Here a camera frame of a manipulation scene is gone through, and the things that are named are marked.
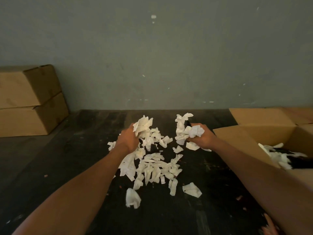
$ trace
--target table surface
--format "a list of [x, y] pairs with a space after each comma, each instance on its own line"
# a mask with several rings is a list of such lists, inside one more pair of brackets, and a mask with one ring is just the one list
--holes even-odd
[[[51, 193], [103, 158], [107, 143], [116, 141], [131, 122], [143, 115], [153, 117], [152, 127], [174, 138], [176, 114], [187, 112], [194, 114], [191, 122], [201, 122], [211, 130], [237, 124], [228, 110], [81, 110], [71, 115], [0, 194], [0, 234], [11, 234]], [[166, 162], [175, 158], [172, 147], [176, 146], [175, 140], [165, 149], [159, 146]], [[120, 177], [118, 170], [87, 234], [260, 234], [266, 225], [264, 210], [223, 160], [215, 152], [183, 148], [175, 196], [170, 195], [168, 179], [164, 185], [149, 183], [137, 190], [140, 207], [127, 208], [126, 190], [134, 182]], [[183, 184], [190, 182], [201, 190], [200, 198], [182, 191]]]

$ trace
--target concrete floor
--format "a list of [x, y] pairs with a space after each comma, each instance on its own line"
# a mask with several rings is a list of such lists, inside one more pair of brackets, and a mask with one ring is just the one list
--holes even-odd
[[0, 193], [63, 128], [67, 120], [49, 135], [0, 138]]

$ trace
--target hand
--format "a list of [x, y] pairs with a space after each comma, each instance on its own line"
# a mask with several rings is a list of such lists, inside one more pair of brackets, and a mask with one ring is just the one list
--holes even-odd
[[132, 153], [136, 150], [139, 144], [138, 137], [135, 136], [134, 130], [134, 123], [132, 123], [129, 128], [124, 129], [120, 136], [118, 136], [115, 147], [118, 145], [124, 145], [128, 149], [128, 154]]
[[191, 123], [191, 126], [195, 126], [195, 125], [200, 125], [201, 128], [204, 129], [204, 133], [202, 134], [201, 137], [196, 136], [194, 138], [187, 138], [187, 140], [190, 142], [194, 142], [195, 144], [197, 144], [199, 147], [203, 149], [211, 149], [213, 141], [216, 140], [217, 137], [209, 130], [209, 128], [205, 124]]

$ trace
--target left hand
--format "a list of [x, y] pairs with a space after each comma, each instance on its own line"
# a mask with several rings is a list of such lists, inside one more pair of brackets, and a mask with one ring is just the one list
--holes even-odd
[[128, 148], [128, 154], [134, 152], [139, 144], [138, 137], [135, 136], [134, 123], [132, 123], [129, 128], [124, 129], [120, 136], [118, 136], [115, 147], [118, 145], [124, 145]]

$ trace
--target scratch on table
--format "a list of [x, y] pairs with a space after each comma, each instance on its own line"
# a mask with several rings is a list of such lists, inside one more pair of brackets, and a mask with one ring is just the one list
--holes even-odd
[[211, 235], [207, 216], [204, 211], [196, 211], [196, 220], [198, 226], [198, 235]]

